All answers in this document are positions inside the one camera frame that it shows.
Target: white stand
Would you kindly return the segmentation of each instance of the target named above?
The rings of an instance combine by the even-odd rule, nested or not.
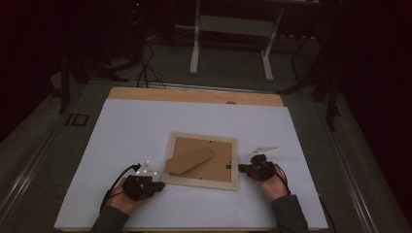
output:
[[[243,34],[268,37],[266,49],[261,52],[264,75],[268,81],[273,81],[272,69],[270,67],[269,54],[279,28],[284,9],[278,12],[275,22],[263,20],[251,20],[233,17],[213,17],[200,14],[200,0],[196,2],[196,18],[194,21],[194,45],[191,53],[190,74],[197,74],[199,62],[199,32],[215,31],[223,33]]]

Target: cardboard piece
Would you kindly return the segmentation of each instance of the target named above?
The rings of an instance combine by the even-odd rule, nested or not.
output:
[[[213,156],[215,156],[215,154],[210,148],[195,150],[167,159],[164,170],[174,174],[182,174]]]
[[[177,137],[173,158],[178,158],[188,151],[210,148],[214,155],[198,166],[182,174],[171,173],[172,177],[207,180],[215,182],[231,182],[231,143],[219,142],[219,139],[210,137],[209,140]]]

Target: sleeve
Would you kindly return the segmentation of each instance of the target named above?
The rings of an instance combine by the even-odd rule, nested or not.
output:
[[[91,228],[92,233],[119,233],[127,222],[129,216],[122,211],[105,206],[102,213]]]
[[[284,196],[273,200],[271,206],[280,232],[309,232],[308,223],[296,195]]]

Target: white paper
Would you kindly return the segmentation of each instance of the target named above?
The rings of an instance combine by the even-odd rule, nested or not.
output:
[[[310,228],[327,228],[317,191],[285,107],[141,100],[106,100],[55,223],[56,228],[89,228],[106,190],[131,164],[150,160],[161,177],[171,132],[237,138],[239,163],[261,146],[288,176]],[[269,201],[239,174],[239,190],[167,184],[139,208],[125,227],[276,227]]]

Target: hand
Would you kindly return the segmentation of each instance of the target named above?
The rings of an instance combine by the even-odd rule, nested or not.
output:
[[[286,179],[285,174],[281,171],[278,166],[275,166],[276,173],[279,174],[284,180]],[[278,199],[279,197],[287,196],[288,189],[283,184],[281,179],[276,175],[265,182],[259,182],[251,179],[254,183],[259,185],[263,189],[264,194],[269,198],[270,201]]]
[[[145,204],[148,199],[133,201],[132,199],[128,198],[127,195],[123,192],[123,188],[121,188],[124,181],[125,178],[122,178],[120,184],[113,189],[111,193],[112,197],[107,200],[106,205],[112,206],[130,216],[136,210],[136,208]]]

